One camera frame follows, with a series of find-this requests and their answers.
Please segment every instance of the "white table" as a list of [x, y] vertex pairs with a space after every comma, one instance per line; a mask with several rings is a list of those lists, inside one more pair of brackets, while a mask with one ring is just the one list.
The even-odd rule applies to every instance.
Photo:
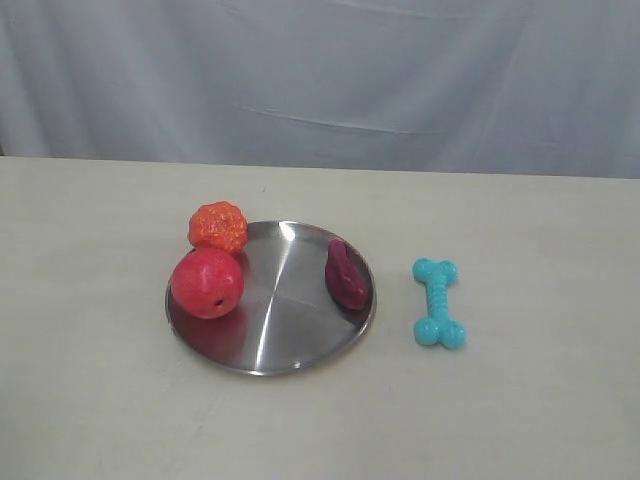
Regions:
[[[189, 216], [358, 247], [373, 327], [303, 374], [221, 371], [163, 295]], [[640, 478], [640, 182], [0, 159], [0, 478]], [[422, 348], [450, 258], [464, 351]]]

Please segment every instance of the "stainless steel plate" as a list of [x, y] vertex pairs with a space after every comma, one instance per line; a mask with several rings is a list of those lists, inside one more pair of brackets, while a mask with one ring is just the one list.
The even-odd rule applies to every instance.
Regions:
[[331, 299], [324, 267], [331, 232], [296, 222], [249, 224], [240, 262], [245, 293], [236, 309], [216, 320], [184, 312], [166, 293], [167, 317], [189, 347], [226, 368], [251, 375], [279, 375], [323, 363], [362, 336], [376, 308], [373, 275], [349, 245], [371, 286], [364, 310], [343, 309]]

